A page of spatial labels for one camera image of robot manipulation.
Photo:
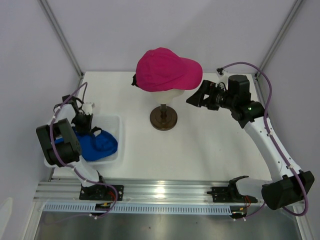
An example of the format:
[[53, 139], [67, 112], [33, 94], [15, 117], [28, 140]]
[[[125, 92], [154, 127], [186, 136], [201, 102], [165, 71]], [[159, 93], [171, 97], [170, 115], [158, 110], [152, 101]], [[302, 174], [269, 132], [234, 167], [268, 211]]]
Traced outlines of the blue baseball cap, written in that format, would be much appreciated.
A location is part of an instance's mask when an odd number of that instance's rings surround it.
[[94, 127], [89, 134], [80, 135], [74, 127], [68, 126], [63, 132], [52, 130], [50, 136], [54, 140], [53, 153], [59, 166], [70, 165], [80, 159], [93, 165], [118, 151], [116, 138], [99, 127]]

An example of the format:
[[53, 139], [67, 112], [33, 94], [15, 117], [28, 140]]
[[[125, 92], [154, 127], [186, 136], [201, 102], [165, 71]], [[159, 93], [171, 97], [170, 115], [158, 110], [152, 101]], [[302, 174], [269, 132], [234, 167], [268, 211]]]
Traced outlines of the magenta baseball cap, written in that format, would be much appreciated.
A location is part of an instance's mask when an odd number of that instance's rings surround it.
[[158, 47], [148, 50], [138, 61], [131, 85], [150, 93], [187, 91], [197, 88], [202, 78], [203, 69], [197, 61]]

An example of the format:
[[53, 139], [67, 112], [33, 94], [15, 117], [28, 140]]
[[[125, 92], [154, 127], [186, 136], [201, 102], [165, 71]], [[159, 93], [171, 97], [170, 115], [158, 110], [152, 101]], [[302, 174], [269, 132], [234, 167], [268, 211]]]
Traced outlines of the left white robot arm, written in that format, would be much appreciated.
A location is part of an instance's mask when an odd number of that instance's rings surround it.
[[96, 200], [107, 197], [108, 187], [102, 176], [82, 156], [81, 144], [71, 126], [77, 112], [72, 104], [61, 104], [54, 109], [47, 124], [36, 128], [44, 163], [49, 168], [64, 168], [81, 182], [83, 188], [91, 188]]

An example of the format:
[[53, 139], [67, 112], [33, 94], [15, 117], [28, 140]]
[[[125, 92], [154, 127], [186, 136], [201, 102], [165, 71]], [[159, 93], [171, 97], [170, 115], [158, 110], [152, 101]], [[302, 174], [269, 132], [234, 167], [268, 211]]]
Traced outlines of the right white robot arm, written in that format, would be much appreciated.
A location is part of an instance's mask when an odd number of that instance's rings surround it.
[[232, 179], [235, 185], [227, 193], [230, 200], [239, 202], [245, 196], [259, 198], [272, 210], [285, 209], [299, 201], [304, 201], [306, 207], [309, 205], [307, 194], [315, 177], [311, 171], [302, 170], [272, 132], [265, 108], [251, 99], [250, 81], [245, 75], [231, 75], [218, 83], [204, 80], [186, 103], [212, 111], [229, 110], [253, 140], [268, 167], [270, 181], [249, 176]]

